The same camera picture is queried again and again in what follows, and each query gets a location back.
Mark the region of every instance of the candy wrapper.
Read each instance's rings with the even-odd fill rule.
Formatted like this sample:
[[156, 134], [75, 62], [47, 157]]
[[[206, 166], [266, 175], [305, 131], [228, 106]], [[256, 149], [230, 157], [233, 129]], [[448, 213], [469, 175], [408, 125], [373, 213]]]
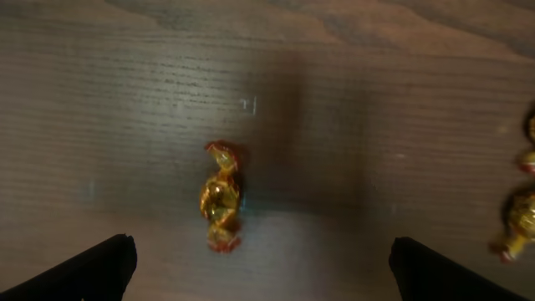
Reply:
[[507, 230], [491, 248], [504, 263], [509, 263], [517, 259], [526, 243], [535, 239], [535, 190], [513, 196], [506, 218]]
[[242, 191], [236, 182], [240, 168], [237, 151], [221, 140], [208, 143], [206, 150], [220, 167], [216, 175], [208, 178], [200, 195], [202, 216], [210, 223], [208, 246], [216, 252], [229, 253], [240, 243], [237, 214]]

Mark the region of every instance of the wood grain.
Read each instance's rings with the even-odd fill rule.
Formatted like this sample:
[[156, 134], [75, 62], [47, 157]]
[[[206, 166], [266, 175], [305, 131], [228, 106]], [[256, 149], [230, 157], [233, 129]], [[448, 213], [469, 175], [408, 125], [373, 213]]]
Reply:
[[[535, 250], [486, 246], [534, 30], [528, 0], [0, 0], [0, 289], [126, 232], [126, 300], [400, 299], [411, 236], [535, 298]], [[251, 153], [229, 256], [196, 208], [221, 138]]]

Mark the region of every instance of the brown wood tabletop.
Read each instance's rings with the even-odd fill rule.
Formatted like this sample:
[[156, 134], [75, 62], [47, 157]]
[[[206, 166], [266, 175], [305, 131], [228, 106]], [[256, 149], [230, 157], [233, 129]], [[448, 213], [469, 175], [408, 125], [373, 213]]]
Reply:
[[[535, 298], [487, 243], [530, 181], [532, 0], [0, 0], [0, 290], [116, 233], [125, 300], [399, 300], [409, 236]], [[203, 150], [249, 149], [206, 247]]]

